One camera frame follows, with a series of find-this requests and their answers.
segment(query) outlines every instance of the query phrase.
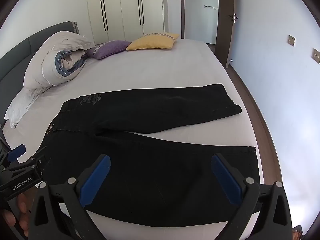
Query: doorway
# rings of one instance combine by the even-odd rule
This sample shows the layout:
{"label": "doorway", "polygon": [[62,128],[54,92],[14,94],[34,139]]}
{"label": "doorway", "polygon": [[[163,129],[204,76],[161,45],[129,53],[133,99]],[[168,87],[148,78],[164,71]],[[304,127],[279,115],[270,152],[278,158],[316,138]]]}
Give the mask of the doorway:
{"label": "doorway", "polygon": [[214,51],[219,0],[184,0],[185,39],[204,41]]}

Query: bed sheet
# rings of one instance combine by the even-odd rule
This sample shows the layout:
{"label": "bed sheet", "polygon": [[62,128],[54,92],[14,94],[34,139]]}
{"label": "bed sheet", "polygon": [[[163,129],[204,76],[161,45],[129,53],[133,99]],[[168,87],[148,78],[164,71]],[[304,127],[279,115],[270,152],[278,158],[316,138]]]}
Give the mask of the bed sheet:
{"label": "bed sheet", "polygon": [[[20,144],[26,146],[26,153],[19,158],[23,162],[38,149],[47,127],[65,101],[116,90],[192,87],[217,83],[224,85],[234,103],[241,106],[242,113],[212,122],[144,135],[194,144],[255,146],[260,182],[263,183],[257,141],[244,104],[221,63],[201,41],[179,39],[170,50],[125,51],[103,60],[89,59],[76,78],[44,92],[16,128],[10,128],[9,122],[6,122],[3,132],[12,149]],[[153,228],[113,220],[92,212],[89,214],[104,236],[114,240],[214,239],[226,224],[221,222],[183,228]],[[252,215],[241,239],[249,236],[257,216],[258,213]]]}

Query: human hand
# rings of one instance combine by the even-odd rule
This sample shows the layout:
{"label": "human hand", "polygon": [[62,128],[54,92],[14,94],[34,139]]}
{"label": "human hand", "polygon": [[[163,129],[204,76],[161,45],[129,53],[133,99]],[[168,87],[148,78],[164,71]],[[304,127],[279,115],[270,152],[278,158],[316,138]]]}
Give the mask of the human hand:
{"label": "human hand", "polygon": [[[17,197],[17,202],[18,202],[18,207],[21,211],[21,215],[20,215],[20,227],[23,229],[23,232],[25,234],[26,237],[28,237],[29,235],[29,216],[30,216],[30,212],[27,209],[27,198],[26,196],[21,193],[20,195],[18,195]],[[7,224],[10,227],[13,227],[16,224],[16,219],[14,217],[14,215],[7,210],[2,210],[1,211],[5,221],[7,222]]]}

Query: wardrobe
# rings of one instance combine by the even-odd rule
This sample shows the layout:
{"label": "wardrobe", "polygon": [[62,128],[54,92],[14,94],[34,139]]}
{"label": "wardrobe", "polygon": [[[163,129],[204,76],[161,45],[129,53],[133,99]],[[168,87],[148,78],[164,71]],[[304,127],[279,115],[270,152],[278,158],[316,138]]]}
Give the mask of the wardrobe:
{"label": "wardrobe", "polygon": [[134,41],[164,31],[163,0],[87,0],[94,42]]}

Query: headboard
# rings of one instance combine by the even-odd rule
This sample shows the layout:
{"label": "headboard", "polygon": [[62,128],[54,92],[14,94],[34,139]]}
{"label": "headboard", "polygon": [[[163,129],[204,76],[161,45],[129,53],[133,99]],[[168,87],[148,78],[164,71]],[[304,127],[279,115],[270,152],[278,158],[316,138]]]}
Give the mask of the headboard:
{"label": "headboard", "polygon": [[[76,22],[63,22],[39,31],[20,42],[0,58],[0,125],[5,123],[4,115],[11,101],[23,88],[24,73],[30,60],[41,45],[60,31],[78,33]],[[2,129],[0,137],[4,139]]]}

